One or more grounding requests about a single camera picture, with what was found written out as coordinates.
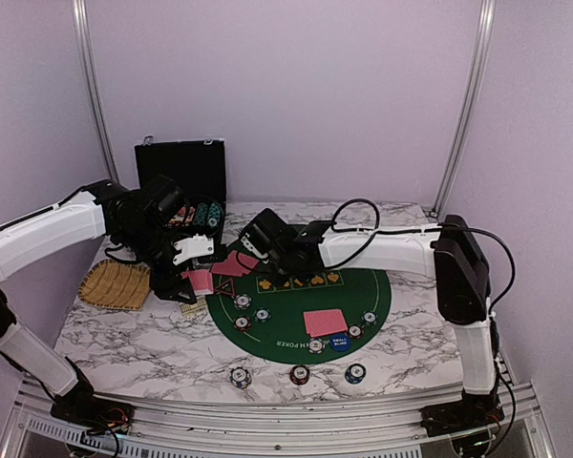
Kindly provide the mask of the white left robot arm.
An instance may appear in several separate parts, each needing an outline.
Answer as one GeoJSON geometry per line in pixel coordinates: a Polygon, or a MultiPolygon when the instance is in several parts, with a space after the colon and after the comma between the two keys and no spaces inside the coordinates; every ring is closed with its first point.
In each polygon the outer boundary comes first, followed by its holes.
{"type": "Polygon", "coordinates": [[[184,205],[174,181],[159,177],[139,190],[104,179],[59,202],[0,224],[0,353],[37,378],[82,425],[101,416],[74,366],[53,349],[83,264],[108,237],[149,267],[150,287],[166,301],[195,298],[181,273],[212,252],[203,235],[178,236],[169,220],[184,205]]]}

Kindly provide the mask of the black red all-in triangle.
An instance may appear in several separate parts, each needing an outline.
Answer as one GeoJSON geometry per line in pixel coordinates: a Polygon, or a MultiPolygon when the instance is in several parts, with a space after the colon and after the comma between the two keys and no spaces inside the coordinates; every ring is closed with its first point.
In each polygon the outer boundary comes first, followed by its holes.
{"type": "Polygon", "coordinates": [[[234,298],[236,295],[234,281],[232,279],[229,279],[228,281],[224,281],[216,285],[214,287],[214,293],[216,295],[224,295],[234,298]]]}

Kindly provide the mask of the red card group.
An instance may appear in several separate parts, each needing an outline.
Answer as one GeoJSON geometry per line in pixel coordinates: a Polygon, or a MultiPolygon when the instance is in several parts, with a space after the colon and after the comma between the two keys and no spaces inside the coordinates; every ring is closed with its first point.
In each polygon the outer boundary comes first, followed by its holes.
{"type": "Polygon", "coordinates": [[[232,270],[239,274],[247,274],[255,269],[259,260],[248,256],[240,251],[232,251],[227,259],[230,262],[232,270]]]}
{"type": "Polygon", "coordinates": [[[210,271],[213,275],[236,278],[247,275],[250,272],[247,267],[240,265],[235,258],[214,263],[210,271]]]}

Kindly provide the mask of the blue small blind button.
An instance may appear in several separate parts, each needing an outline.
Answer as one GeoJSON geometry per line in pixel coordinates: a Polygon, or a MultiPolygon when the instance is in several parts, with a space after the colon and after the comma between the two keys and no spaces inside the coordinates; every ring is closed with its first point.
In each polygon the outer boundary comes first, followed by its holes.
{"type": "Polygon", "coordinates": [[[331,335],[329,337],[329,346],[336,352],[347,352],[351,348],[350,336],[346,333],[331,335]]]}

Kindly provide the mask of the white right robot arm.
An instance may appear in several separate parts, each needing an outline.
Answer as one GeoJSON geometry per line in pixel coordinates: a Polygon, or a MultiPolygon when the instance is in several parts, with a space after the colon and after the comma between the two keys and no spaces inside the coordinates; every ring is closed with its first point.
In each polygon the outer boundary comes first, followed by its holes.
{"type": "Polygon", "coordinates": [[[301,229],[265,209],[247,229],[246,246],[282,279],[333,269],[408,272],[435,280],[440,316],[453,329],[468,394],[454,418],[474,427],[491,411],[496,349],[492,335],[489,262],[463,218],[411,228],[339,228],[316,220],[301,229]]]}

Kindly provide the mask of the red-backed card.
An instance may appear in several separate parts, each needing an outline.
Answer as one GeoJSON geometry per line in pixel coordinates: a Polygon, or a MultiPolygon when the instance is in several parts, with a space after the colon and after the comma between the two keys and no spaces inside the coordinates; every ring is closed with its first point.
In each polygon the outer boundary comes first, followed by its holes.
{"type": "Polygon", "coordinates": [[[329,317],[331,310],[334,309],[306,311],[303,313],[306,331],[311,338],[340,333],[333,332],[330,329],[329,317]]]}

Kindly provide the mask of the green chip group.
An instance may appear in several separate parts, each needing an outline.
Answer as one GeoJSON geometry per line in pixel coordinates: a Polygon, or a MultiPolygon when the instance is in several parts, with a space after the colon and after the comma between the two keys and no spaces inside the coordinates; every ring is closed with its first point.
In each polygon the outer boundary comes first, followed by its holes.
{"type": "Polygon", "coordinates": [[[266,323],[271,319],[271,317],[271,312],[267,308],[259,308],[253,315],[253,318],[257,323],[266,323]]]}

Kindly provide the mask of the red-backed card deck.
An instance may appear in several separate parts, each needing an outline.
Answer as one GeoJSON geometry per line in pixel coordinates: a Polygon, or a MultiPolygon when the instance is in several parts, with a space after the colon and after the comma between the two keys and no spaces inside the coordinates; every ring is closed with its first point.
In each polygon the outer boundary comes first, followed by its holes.
{"type": "Polygon", "coordinates": [[[190,280],[196,296],[214,294],[214,279],[209,270],[202,269],[182,272],[181,276],[186,280],[190,280]]]}

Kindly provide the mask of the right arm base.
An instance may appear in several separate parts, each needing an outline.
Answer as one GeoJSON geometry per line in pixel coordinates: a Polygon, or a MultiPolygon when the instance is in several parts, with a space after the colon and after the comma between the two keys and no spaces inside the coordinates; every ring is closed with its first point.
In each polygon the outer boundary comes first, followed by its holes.
{"type": "Polygon", "coordinates": [[[458,401],[422,407],[420,426],[429,437],[486,427],[504,419],[498,389],[474,395],[465,390],[458,401]]]}

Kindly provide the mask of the red black chip stack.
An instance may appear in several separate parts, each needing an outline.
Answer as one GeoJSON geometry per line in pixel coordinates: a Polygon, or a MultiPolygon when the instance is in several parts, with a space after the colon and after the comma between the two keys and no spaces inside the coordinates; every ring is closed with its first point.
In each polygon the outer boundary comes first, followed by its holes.
{"type": "Polygon", "coordinates": [[[305,385],[310,377],[310,370],[306,365],[295,365],[289,371],[289,379],[295,385],[305,385]]]}

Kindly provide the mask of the dark chip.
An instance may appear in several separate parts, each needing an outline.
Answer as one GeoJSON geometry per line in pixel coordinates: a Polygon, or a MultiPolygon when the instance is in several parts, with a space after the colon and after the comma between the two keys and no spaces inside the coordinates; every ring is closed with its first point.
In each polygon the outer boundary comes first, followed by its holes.
{"type": "Polygon", "coordinates": [[[358,340],[363,337],[363,334],[363,328],[357,324],[353,324],[348,328],[348,335],[351,339],[358,340]]]}

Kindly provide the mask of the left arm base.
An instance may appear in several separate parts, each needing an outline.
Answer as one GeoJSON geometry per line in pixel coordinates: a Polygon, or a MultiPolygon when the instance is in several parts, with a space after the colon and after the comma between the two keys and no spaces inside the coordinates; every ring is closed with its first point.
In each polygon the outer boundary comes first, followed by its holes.
{"type": "Polygon", "coordinates": [[[85,427],[109,427],[126,432],[134,412],[128,403],[98,398],[92,386],[79,381],[63,396],[55,394],[51,414],[54,418],[85,427]]]}

